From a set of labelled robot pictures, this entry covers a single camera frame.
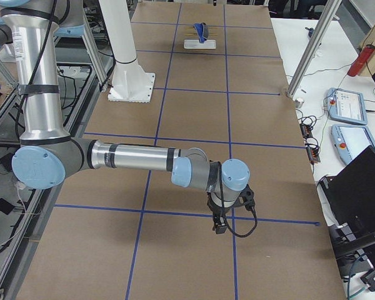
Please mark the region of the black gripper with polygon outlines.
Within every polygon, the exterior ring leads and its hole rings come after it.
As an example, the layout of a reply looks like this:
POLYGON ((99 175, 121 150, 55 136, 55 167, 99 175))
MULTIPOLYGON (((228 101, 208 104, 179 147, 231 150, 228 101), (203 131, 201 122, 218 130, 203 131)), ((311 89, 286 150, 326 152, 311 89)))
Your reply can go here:
POLYGON ((226 201, 216 193, 207 193, 207 206, 212 212, 213 228, 216 234, 224 234, 228 229, 232 234, 237 234, 229 225, 226 214, 232 208, 245 207, 255 217, 254 191, 247 184, 234 201, 226 201))

